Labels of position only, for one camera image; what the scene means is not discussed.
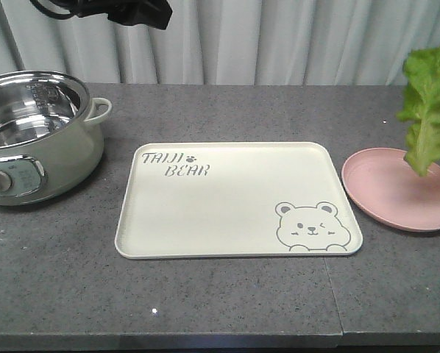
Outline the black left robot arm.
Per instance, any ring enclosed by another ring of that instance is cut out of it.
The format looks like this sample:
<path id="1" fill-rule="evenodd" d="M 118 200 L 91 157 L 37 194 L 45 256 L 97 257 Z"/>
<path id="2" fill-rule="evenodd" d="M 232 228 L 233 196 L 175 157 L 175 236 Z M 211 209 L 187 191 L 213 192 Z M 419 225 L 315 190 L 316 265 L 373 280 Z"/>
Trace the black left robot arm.
<path id="1" fill-rule="evenodd" d="M 105 14 L 109 21 L 123 26 L 143 24 L 160 30 L 166 30 L 173 14 L 170 4 L 165 0 L 50 1 L 65 10 L 65 13 L 56 13 L 40 1 L 30 3 L 44 15 L 59 21 Z"/>

